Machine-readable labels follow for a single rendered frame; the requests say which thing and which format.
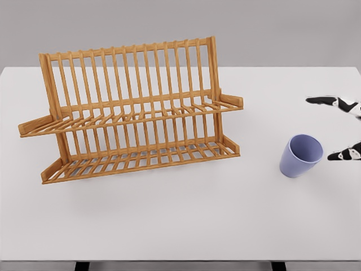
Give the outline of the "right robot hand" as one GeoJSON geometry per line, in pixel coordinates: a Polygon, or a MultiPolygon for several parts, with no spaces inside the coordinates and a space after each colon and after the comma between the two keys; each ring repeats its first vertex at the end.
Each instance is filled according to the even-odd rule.
{"type": "MultiPolygon", "coordinates": [[[[361,102],[350,101],[335,96],[308,97],[305,101],[311,104],[326,104],[328,106],[337,107],[339,110],[349,113],[361,121],[361,102]]],[[[329,154],[327,159],[330,161],[361,160],[361,141],[340,152],[329,154]]]]}

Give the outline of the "lilac plastic cup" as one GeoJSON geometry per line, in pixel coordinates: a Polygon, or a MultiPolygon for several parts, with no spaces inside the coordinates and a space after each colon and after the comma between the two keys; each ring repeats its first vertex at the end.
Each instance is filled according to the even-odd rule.
{"type": "Polygon", "coordinates": [[[323,157],[323,148],[314,137],[306,134],[294,135],[288,142],[280,161],[280,171],[287,177],[298,177],[323,157]]]}

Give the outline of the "wooden two-tier dish rack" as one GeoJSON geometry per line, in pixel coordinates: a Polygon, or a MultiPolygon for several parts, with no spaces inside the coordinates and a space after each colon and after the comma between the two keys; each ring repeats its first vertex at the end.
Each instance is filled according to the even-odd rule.
{"type": "Polygon", "coordinates": [[[53,134],[44,184],[237,157],[222,114],[215,37],[40,54],[49,114],[18,126],[53,134]]]}

